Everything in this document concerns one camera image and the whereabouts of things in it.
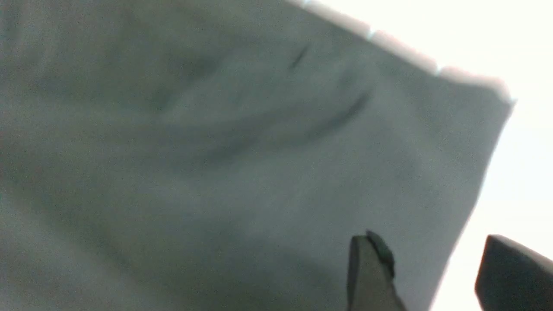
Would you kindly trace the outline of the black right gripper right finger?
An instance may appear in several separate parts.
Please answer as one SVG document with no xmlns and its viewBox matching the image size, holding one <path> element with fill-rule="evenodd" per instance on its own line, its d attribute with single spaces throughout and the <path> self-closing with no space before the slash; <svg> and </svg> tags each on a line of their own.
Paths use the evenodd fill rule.
<svg viewBox="0 0 553 311">
<path fill-rule="evenodd" d="M 474 290 L 483 311 L 551 311 L 553 262 L 502 235 L 488 235 Z"/>
</svg>

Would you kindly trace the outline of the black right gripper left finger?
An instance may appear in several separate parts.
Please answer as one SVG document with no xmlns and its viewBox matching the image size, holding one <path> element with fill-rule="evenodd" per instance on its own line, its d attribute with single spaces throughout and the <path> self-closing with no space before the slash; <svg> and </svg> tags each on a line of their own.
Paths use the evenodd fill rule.
<svg viewBox="0 0 553 311">
<path fill-rule="evenodd" d="M 348 311 L 404 311 L 394 286 L 395 260 L 379 234 L 351 238 L 347 271 Z"/>
</svg>

